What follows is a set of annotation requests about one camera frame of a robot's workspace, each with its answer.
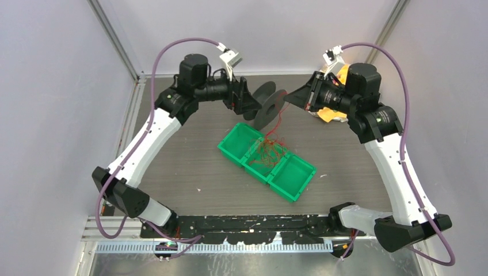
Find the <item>green plastic bin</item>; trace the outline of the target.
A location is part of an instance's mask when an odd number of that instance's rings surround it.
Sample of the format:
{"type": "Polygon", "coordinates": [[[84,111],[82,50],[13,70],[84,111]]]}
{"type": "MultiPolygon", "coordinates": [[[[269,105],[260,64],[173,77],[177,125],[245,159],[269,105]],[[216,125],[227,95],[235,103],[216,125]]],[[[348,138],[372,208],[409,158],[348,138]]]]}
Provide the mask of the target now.
{"type": "Polygon", "coordinates": [[[246,173],[267,184],[272,172],[277,170],[287,155],[289,149],[281,142],[262,137],[254,143],[242,164],[246,173]]]}
{"type": "Polygon", "coordinates": [[[296,202],[317,169],[295,154],[287,154],[270,173],[270,189],[288,202],[296,202]]]}
{"type": "Polygon", "coordinates": [[[240,122],[229,131],[217,148],[231,163],[242,167],[245,156],[249,153],[254,143],[263,136],[262,132],[240,122]]]}

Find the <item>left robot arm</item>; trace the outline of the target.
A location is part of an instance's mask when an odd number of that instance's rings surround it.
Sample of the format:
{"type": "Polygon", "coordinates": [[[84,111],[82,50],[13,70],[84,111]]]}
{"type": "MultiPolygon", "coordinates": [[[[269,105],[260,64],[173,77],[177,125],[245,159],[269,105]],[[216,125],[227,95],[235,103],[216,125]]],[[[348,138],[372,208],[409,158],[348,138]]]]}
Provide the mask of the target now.
{"type": "Polygon", "coordinates": [[[242,60],[240,54],[228,50],[220,59],[223,67],[220,75],[214,77],[209,73],[206,56],[186,55],[173,77],[173,84],[155,100],[145,126],[107,168],[96,167],[92,173],[103,199],[130,218],[152,222],[156,233],[163,238],[172,237],[176,232],[177,224],[172,219],[175,212],[138,188],[163,145],[198,110],[201,102],[222,101],[237,115],[262,107],[250,94],[247,80],[237,79],[233,74],[234,67],[242,60]]]}

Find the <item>crumpled yellow patterned cloth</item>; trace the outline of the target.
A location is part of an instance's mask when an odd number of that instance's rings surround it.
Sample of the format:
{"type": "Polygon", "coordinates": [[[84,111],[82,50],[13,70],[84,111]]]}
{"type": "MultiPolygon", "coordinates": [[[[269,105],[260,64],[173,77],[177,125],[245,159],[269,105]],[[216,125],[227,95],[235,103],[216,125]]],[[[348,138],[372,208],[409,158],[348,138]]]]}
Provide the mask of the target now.
{"type": "MultiPolygon", "coordinates": [[[[348,64],[344,65],[336,75],[336,77],[342,84],[345,84],[346,82],[348,68],[349,68],[348,64]]],[[[314,117],[320,118],[326,123],[329,123],[331,121],[339,121],[339,122],[348,121],[346,114],[332,110],[330,108],[323,108],[317,112],[309,112],[309,114],[314,117]]]]}

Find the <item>green plastic bin middle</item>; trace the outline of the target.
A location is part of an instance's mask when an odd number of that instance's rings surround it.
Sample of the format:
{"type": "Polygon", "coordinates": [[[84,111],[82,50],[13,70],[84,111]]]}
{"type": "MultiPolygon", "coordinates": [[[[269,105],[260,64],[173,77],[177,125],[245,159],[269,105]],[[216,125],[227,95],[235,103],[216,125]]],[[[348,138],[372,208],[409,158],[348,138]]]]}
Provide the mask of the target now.
{"type": "Polygon", "coordinates": [[[281,142],[262,137],[254,143],[242,164],[246,173],[267,184],[272,172],[277,170],[287,155],[289,149],[281,142]]]}

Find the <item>green plastic bin left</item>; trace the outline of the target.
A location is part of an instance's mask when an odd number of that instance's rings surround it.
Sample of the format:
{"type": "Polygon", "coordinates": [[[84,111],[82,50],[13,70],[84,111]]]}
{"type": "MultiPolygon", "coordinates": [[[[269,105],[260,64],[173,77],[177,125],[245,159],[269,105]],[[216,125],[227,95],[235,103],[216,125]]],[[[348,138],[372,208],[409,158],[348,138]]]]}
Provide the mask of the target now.
{"type": "Polygon", "coordinates": [[[242,167],[245,156],[249,153],[254,143],[263,136],[262,132],[240,122],[229,131],[217,148],[231,163],[242,167]]]}

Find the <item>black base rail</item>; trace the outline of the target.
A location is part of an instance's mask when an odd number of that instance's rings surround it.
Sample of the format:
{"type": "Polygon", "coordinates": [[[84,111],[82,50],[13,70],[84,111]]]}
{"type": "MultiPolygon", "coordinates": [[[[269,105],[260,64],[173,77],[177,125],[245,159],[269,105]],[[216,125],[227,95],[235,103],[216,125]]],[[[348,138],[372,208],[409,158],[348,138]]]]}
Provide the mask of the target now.
{"type": "Polygon", "coordinates": [[[342,236],[352,238],[351,229],[338,229],[323,214],[262,214],[173,216],[164,226],[155,229],[142,221],[140,237],[189,240],[198,244],[245,245],[270,244],[281,238],[283,244],[318,244],[321,238],[342,236]]]}

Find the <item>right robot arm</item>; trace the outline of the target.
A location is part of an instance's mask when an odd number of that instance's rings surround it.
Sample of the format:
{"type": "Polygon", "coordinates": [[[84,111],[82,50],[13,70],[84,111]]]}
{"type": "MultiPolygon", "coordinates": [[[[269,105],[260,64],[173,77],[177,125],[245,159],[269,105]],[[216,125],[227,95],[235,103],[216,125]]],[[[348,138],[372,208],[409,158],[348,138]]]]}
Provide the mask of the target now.
{"type": "Polygon", "coordinates": [[[346,202],[330,209],[329,230],[336,236],[359,230],[395,252],[449,229],[452,221],[430,203],[414,172],[405,173],[411,164],[400,148],[404,130],[395,110],[379,101],[381,80],[376,67],[367,63],[350,65],[345,83],[333,73],[316,71],[284,100],[306,111],[329,108],[346,114],[350,129],[378,169],[392,210],[380,212],[346,202]]]}

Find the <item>green plastic bin right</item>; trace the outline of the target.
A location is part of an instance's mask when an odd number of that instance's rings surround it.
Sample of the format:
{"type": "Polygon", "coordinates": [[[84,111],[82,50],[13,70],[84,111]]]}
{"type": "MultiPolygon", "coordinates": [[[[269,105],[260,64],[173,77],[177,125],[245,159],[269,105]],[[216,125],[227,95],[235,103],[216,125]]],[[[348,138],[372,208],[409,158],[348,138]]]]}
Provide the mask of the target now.
{"type": "Polygon", "coordinates": [[[270,189],[288,202],[296,202],[317,169],[295,154],[287,154],[270,173],[270,189]]]}

